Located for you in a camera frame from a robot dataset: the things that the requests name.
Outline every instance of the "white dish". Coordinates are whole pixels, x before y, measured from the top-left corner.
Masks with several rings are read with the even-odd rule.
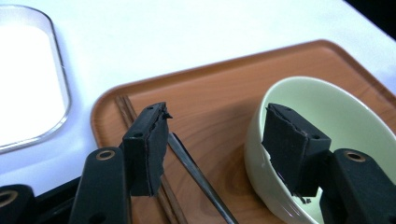
[[[29,7],[0,6],[0,153],[45,139],[70,107],[50,18]]]
[[[312,77],[289,77],[277,82],[262,99],[247,132],[245,165],[251,185],[267,207],[288,223],[323,223],[318,205],[321,189],[311,203],[292,197],[262,146],[268,103],[288,106],[332,139],[331,151],[345,147],[371,157],[396,183],[396,137],[392,130],[359,99]]]

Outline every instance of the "white plate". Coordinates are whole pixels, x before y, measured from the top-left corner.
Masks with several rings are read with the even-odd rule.
[[[70,97],[50,18],[0,6],[0,153],[45,139],[66,120]]]

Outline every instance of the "wood grain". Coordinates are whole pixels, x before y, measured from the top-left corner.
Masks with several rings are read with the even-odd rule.
[[[236,219],[281,223],[250,186],[243,153],[248,123],[262,97],[274,83],[291,76],[318,77],[349,91],[396,132],[395,96],[344,50],[322,40],[119,86],[95,104],[92,130],[99,147],[116,146],[126,132],[117,96],[127,95],[136,112],[165,101],[174,117],[170,131]],[[171,150],[164,168],[189,223],[224,223]],[[154,201],[135,198],[133,207],[142,223],[166,222]]]

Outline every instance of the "brown tray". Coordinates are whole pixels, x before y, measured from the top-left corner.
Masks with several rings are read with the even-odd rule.
[[[170,131],[182,140],[202,172],[240,223],[279,223],[249,184],[244,141],[253,112],[275,82],[309,76],[327,80],[358,97],[396,132],[396,99],[344,50],[315,41],[259,53],[119,86],[106,92],[92,111],[99,147],[117,146],[127,130],[116,103],[127,96],[133,109],[165,101],[174,117]],[[168,150],[164,169],[190,223],[223,223],[175,155]],[[159,203],[133,198],[134,221],[162,223]]]

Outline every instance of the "tray rim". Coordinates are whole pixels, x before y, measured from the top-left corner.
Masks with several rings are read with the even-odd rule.
[[[357,62],[349,53],[347,53],[343,48],[339,45],[333,43],[332,41],[326,39],[318,39],[314,41],[304,42],[297,45],[287,46],[280,49],[272,49],[268,51],[263,51],[259,53],[254,53],[242,57],[233,58],[230,60],[220,61],[216,63],[210,63],[207,65],[201,65],[193,68],[188,68],[172,73],[158,75],[156,77],[149,77],[133,82],[128,82],[124,84],[120,84],[116,87],[105,91],[93,105],[91,112],[91,127],[94,139],[96,144],[101,147],[98,137],[99,132],[95,129],[95,119],[96,115],[99,113],[101,107],[103,106],[103,102],[109,100],[109,98],[114,98],[117,95],[125,94],[125,95],[133,95],[142,91],[150,91],[160,87],[170,86],[175,83],[181,83],[186,81],[191,81],[196,78],[207,77],[210,76],[216,70],[224,70],[224,67],[237,67],[244,64],[254,63],[256,61],[261,61],[263,59],[271,59],[274,56],[285,55],[285,53],[294,49],[296,51],[300,49],[315,49],[315,48],[326,48],[334,52],[341,59],[348,62],[348,64],[364,78],[368,83],[371,84],[371,87],[375,89],[377,92],[383,96],[388,103],[390,103],[393,107],[396,108],[396,96],[388,90],[379,80],[374,77],[367,69],[365,69],[359,62]]]

